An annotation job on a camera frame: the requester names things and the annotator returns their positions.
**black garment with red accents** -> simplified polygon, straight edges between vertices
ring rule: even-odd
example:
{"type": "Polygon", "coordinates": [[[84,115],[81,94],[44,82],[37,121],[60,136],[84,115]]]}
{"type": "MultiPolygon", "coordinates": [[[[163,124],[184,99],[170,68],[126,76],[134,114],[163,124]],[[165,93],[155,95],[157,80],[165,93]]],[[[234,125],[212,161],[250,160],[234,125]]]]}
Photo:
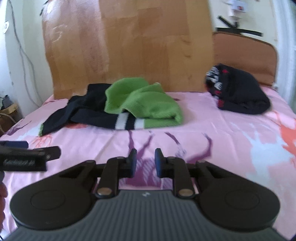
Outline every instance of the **black garment with red accents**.
{"type": "Polygon", "coordinates": [[[250,73],[224,64],[218,64],[206,74],[207,90],[219,99],[218,108],[233,112],[258,115],[271,104],[250,73]]]}

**white stripe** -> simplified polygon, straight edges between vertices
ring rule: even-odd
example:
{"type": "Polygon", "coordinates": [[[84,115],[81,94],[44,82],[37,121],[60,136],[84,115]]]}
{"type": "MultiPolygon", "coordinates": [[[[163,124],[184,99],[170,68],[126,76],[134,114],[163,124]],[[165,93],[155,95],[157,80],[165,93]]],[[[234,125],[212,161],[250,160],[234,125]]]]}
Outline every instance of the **white stripe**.
{"type": "Polygon", "coordinates": [[[136,119],[134,129],[144,129],[144,119],[136,119]]]}
{"type": "Polygon", "coordinates": [[[126,128],[126,122],[128,120],[128,112],[120,113],[117,117],[115,129],[124,130],[126,128]]]}

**headboard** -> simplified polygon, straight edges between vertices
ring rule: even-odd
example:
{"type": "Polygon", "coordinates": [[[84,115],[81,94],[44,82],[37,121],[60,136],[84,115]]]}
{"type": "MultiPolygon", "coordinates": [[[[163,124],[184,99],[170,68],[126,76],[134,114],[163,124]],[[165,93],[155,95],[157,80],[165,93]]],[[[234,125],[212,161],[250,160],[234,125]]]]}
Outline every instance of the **headboard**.
{"type": "Polygon", "coordinates": [[[207,0],[49,0],[42,18],[56,99],[123,77],[205,90],[213,65],[207,0]]]}
{"type": "Polygon", "coordinates": [[[239,34],[213,34],[214,63],[222,63],[251,73],[260,84],[272,86],[275,81],[277,53],[266,42],[239,34]]]}

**ribbed gray surface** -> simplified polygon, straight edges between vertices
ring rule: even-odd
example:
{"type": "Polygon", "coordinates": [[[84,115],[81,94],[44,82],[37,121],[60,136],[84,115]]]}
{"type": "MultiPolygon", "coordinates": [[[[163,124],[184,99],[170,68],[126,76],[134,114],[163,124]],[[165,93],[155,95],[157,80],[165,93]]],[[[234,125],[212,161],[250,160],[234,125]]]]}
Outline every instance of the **ribbed gray surface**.
{"type": "Polygon", "coordinates": [[[120,191],[97,201],[92,211],[72,226],[56,231],[18,228],[7,241],[283,241],[273,229],[237,233],[210,223],[193,201],[171,191],[120,191]]]}

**pink bed sheet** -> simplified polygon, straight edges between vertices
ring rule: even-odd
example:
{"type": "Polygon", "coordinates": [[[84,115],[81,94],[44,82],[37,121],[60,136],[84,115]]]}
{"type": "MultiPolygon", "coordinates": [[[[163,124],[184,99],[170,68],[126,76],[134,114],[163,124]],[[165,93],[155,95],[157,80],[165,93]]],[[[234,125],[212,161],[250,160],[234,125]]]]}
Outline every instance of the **pink bed sheet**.
{"type": "MultiPolygon", "coordinates": [[[[120,181],[120,188],[170,189],[172,182],[159,179],[154,151],[178,156],[188,163],[207,160],[274,191],[281,203],[274,224],[290,239],[296,232],[296,115],[275,91],[263,88],[272,102],[264,115],[220,111],[209,93],[169,93],[180,104],[185,122],[179,127],[118,131],[70,124],[56,133],[38,137],[40,125],[67,100],[48,99],[42,107],[18,122],[1,140],[26,140],[29,148],[59,146],[60,159],[48,162],[47,172],[6,173],[6,199],[19,189],[88,159],[105,163],[114,156],[138,150],[136,176],[120,181]]],[[[5,208],[4,228],[12,232],[15,222],[5,208]]]]}

